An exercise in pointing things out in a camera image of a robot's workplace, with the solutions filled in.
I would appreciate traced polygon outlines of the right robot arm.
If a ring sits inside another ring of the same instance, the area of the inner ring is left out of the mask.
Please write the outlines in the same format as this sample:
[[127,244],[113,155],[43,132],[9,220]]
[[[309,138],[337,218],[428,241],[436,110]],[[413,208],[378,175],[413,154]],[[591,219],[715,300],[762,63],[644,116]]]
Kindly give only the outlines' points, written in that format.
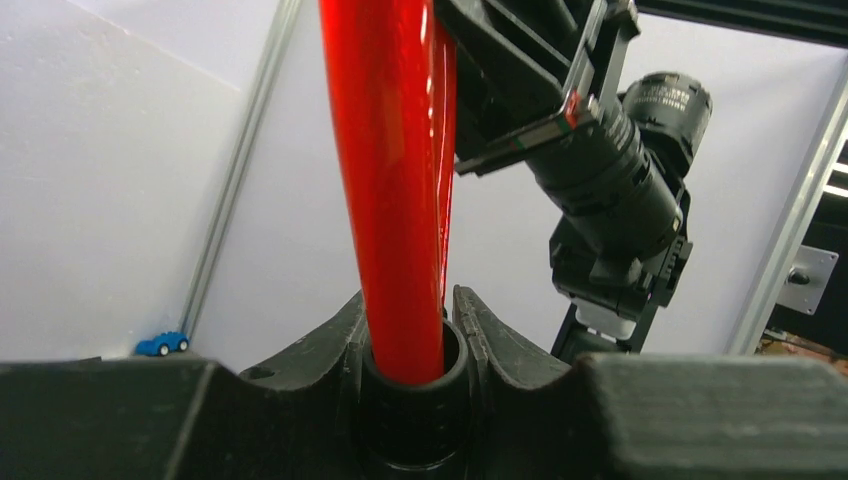
[[685,178],[713,109],[676,72],[620,90],[632,1],[439,1],[457,47],[456,162],[525,164],[561,211],[552,282],[570,307],[551,353],[637,353],[691,254]]

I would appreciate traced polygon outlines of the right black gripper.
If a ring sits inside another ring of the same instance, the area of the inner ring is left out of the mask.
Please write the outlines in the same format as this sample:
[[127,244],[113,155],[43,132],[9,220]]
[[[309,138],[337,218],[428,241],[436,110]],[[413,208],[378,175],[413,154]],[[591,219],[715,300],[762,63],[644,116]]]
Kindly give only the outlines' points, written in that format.
[[483,176],[570,137],[618,102],[632,1],[437,1],[457,46],[456,166]]

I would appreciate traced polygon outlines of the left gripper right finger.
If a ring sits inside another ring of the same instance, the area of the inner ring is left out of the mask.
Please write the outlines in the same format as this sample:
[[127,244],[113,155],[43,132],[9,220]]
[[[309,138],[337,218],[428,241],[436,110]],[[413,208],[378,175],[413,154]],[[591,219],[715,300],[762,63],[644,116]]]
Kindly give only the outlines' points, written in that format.
[[798,356],[564,363],[453,291],[474,380],[473,479],[843,479],[847,380]]

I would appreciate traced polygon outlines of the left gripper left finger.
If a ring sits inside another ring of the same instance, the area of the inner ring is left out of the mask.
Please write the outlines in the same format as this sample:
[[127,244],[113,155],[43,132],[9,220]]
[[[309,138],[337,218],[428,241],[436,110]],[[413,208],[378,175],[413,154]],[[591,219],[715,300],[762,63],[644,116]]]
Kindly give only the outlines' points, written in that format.
[[194,356],[5,363],[5,479],[354,479],[363,302],[241,372]]

